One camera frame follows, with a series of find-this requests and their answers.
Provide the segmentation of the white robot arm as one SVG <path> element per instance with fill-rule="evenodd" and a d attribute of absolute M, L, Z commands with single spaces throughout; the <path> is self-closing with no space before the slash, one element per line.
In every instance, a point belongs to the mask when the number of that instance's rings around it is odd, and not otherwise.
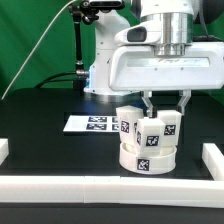
<path fill-rule="evenodd" d="M 87 0 L 98 11 L 96 57 L 86 91 L 103 100 L 179 91 L 184 108 L 193 90 L 224 87 L 224 43 L 193 40 L 202 0 Z"/>

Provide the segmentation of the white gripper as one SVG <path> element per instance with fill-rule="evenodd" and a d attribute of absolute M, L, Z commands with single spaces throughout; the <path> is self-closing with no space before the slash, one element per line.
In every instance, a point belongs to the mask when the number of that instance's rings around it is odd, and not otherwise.
<path fill-rule="evenodd" d="M 114 91 L 142 91 L 149 118 L 155 117 L 151 91 L 181 90 L 178 111 L 185 113 L 190 90 L 224 85 L 224 43 L 196 42 L 184 56 L 155 56 L 150 46 L 119 47 L 110 61 L 109 86 Z"/>

